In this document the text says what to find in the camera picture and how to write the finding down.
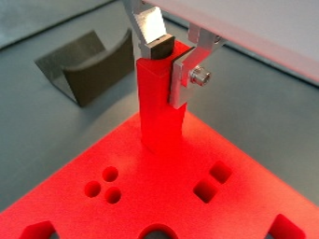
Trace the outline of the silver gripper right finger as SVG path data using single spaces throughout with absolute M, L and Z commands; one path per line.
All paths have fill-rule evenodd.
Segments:
M 227 42 L 220 35 L 195 24 L 188 28 L 188 40 L 196 45 L 173 60 L 169 105 L 175 109 L 187 103 L 196 86 L 208 83 L 211 72 L 200 64 Z

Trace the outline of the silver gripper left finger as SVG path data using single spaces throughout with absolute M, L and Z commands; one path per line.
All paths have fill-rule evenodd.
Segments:
M 165 31 L 159 7 L 144 0 L 121 0 L 140 43 L 140 56 L 149 60 L 167 58 L 173 51 L 175 37 Z

